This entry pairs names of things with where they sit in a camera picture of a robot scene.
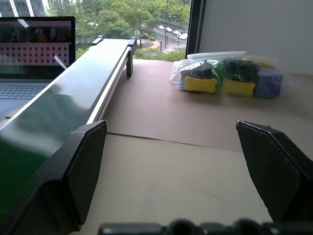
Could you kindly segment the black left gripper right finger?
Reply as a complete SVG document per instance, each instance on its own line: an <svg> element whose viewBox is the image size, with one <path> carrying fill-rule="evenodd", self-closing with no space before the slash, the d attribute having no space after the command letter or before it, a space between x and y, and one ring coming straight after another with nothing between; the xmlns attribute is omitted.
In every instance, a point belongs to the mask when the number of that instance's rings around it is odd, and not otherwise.
<svg viewBox="0 0 313 235"><path fill-rule="evenodd" d="M313 162L283 132L237 121L246 165L274 222L313 220Z"/></svg>

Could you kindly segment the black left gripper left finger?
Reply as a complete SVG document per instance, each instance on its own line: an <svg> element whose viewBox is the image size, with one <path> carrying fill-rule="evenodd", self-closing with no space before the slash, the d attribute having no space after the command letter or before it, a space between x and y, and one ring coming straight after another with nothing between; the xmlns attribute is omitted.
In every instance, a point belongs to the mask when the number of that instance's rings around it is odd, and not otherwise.
<svg viewBox="0 0 313 235"><path fill-rule="evenodd" d="M68 235L85 223L97 185L107 122L71 132L36 171L0 223L2 235Z"/></svg>

